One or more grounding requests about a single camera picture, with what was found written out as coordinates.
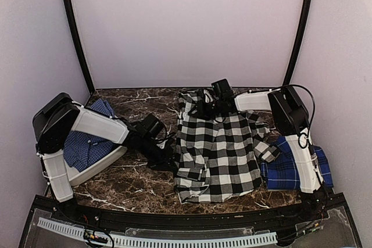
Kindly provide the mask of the black white checked shirt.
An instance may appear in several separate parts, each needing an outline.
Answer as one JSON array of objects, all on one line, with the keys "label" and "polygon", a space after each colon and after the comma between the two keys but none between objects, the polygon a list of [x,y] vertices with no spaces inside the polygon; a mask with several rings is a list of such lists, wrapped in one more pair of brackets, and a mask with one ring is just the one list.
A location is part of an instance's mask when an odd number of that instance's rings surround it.
[{"label": "black white checked shirt", "polygon": [[262,184],[259,161],[280,154],[266,141],[269,125],[252,111],[211,120],[190,112],[200,100],[196,90],[178,94],[175,191],[180,203],[221,203]]}]

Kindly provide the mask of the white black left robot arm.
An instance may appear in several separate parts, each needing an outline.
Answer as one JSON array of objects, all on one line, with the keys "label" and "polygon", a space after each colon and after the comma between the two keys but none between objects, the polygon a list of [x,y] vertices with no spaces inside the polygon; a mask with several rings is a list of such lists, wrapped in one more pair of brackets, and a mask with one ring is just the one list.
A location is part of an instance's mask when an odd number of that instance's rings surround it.
[{"label": "white black left robot arm", "polygon": [[128,149],[140,152],[152,170],[175,172],[172,136],[157,135],[165,128],[153,114],[130,123],[115,116],[104,101],[85,107],[60,93],[32,120],[42,173],[51,185],[59,212],[78,222],[82,210],[70,199],[73,187],[97,175],[122,157]]}]

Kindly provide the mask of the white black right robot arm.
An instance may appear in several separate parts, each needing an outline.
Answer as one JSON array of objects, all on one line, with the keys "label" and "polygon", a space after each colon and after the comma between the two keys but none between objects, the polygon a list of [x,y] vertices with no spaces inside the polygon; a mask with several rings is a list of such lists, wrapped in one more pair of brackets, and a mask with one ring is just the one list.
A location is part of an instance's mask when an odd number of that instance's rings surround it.
[{"label": "white black right robot arm", "polygon": [[189,115],[211,120],[247,111],[270,111],[276,130],[285,137],[299,172],[300,190],[314,194],[323,186],[310,136],[315,113],[312,93],[302,85],[289,84],[267,90],[235,94],[226,79],[214,82],[212,91],[200,89]]}]

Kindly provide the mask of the small-check blue shirt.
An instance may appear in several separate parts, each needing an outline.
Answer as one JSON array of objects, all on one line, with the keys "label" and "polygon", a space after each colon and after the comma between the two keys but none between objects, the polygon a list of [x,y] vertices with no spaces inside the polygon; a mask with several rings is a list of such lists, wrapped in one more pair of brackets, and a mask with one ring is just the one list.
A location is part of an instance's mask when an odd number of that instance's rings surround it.
[{"label": "small-check blue shirt", "polygon": [[64,144],[63,157],[69,167],[82,172],[107,156],[116,144],[84,132],[70,131]]}]

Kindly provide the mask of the grey plastic bin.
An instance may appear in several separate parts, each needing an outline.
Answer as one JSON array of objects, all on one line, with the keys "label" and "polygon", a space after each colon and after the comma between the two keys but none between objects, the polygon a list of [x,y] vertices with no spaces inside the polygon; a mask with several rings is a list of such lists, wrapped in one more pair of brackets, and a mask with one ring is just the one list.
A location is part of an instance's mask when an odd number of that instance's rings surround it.
[{"label": "grey plastic bin", "polygon": [[71,186],[79,186],[80,184],[84,183],[85,181],[91,179],[95,175],[99,174],[101,171],[108,168],[110,165],[115,163],[118,159],[120,159],[125,153],[127,152],[127,148],[124,146],[119,146],[110,152],[107,156],[100,159],[93,165],[89,166],[82,172],[79,172],[75,167],[69,167],[68,164],[65,162],[67,176],[69,178],[69,182]]}]

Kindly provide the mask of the blue plaid folded shirt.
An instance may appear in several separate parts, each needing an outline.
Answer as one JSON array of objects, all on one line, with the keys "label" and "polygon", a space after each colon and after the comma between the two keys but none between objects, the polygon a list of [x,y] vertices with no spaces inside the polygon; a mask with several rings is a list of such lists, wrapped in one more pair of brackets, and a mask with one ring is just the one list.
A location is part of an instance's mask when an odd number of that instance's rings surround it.
[{"label": "blue plaid folded shirt", "polygon": [[[300,190],[300,177],[289,143],[283,136],[280,136],[274,142],[274,146],[280,150],[278,157],[270,163],[262,162],[260,164],[261,176],[267,188],[278,191]],[[325,185],[328,188],[333,188],[334,184],[327,157],[321,147],[314,146],[314,150]]]}]

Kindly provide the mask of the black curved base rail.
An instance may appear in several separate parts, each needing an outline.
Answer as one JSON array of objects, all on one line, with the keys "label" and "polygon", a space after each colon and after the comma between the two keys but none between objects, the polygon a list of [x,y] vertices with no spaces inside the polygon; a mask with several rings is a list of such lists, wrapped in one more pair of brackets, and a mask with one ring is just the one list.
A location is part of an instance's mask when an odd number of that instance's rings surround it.
[{"label": "black curved base rail", "polygon": [[331,195],[327,207],[305,221],[300,207],[290,206],[226,214],[165,215],[129,213],[81,205],[57,206],[36,196],[28,213],[20,247],[98,247],[37,227],[40,217],[78,225],[93,232],[125,233],[130,228],[164,231],[219,231],[244,229],[250,234],[275,232],[277,244],[263,247],[361,247],[350,209],[342,194]]}]

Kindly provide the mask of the black corner frame post right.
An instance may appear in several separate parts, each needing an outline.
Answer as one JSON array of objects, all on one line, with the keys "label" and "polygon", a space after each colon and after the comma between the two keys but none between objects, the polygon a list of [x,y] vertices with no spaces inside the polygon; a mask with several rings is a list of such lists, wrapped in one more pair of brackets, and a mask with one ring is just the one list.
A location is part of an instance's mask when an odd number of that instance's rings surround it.
[{"label": "black corner frame post right", "polygon": [[293,77],[293,74],[294,74],[294,71],[295,71],[295,67],[296,67],[296,64],[297,64],[297,61],[298,61],[300,49],[301,49],[301,46],[302,46],[303,37],[304,37],[304,34],[305,34],[305,30],[306,30],[306,25],[307,25],[309,12],[310,12],[311,2],[312,2],[312,0],[303,0],[301,13],[300,13],[300,17],[299,17],[298,28],[297,28],[297,31],[296,31],[296,36],[295,36],[294,44],[293,44],[293,47],[292,47],[292,52],[291,52],[291,55],[290,55],[290,58],[289,58],[287,70],[286,70],[285,76],[284,76],[284,80],[282,82],[283,85],[289,85],[291,80],[292,80],[292,77]]}]

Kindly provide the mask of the black corner frame post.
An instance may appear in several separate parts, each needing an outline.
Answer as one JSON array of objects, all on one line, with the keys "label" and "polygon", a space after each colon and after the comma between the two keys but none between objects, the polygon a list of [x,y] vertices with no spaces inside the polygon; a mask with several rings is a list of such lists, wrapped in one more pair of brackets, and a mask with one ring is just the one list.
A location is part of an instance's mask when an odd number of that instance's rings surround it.
[{"label": "black corner frame post", "polygon": [[67,22],[70,29],[71,38],[73,40],[73,45],[76,51],[76,55],[78,58],[79,66],[82,71],[85,84],[87,86],[88,92],[92,95],[95,92],[94,83],[91,77],[90,70],[88,68],[88,63],[84,54],[83,45],[81,43],[76,17],[74,14],[74,8],[72,0],[63,0],[63,4],[65,7],[65,13],[67,17]]},{"label": "black corner frame post", "polygon": [[305,34],[305,30],[306,30],[306,25],[307,25],[309,12],[310,12],[311,2],[312,2],[312,0],[303,0],[301,13],[300,13],[300,17],[299,17],[298,28],[297,28],[297,31],[296,31],[296,36],[295,36],[294,44],[293,44],[293,47],[292,47],[292,52],[291,52],[291,55],[290,55],[290,58],[289,58],[287,70],[286,70],[285,76],[284,76],[284,80],[282,82],[283,85],[289,85],[291,80],[292,80],[292,77],[293,77],[293,74],[294,74],[294,71],[295,71],[295,67],[296,67],[296,64],[297,64],[297,61],[298,61],[300,49],[301,49],[301,46],[302,46],[303,37],[304,37],[304,34]]}]

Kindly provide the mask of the black corner frame post left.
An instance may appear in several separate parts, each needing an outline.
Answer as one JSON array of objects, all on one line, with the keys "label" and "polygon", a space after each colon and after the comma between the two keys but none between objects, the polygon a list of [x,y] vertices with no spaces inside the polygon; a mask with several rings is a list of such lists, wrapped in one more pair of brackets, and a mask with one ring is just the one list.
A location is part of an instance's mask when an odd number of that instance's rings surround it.
[{"label": "black corner frame post left", "polygon": [[81,43],[76,17],[74,14],[74,8],[72,0],[63,0],[63,4],[65,7],[65,13],[67,17],[67,22],[70,29],[71,38],[73,40],[73,45],[76,51],[76,55],[78,58],[79,66],[82,71],[85,84],[87,86],[88,92],[92,95],[95,92],[94,83],[91,77],[90,70],[88,68],[88,63],[84,54],[83,45]]}]

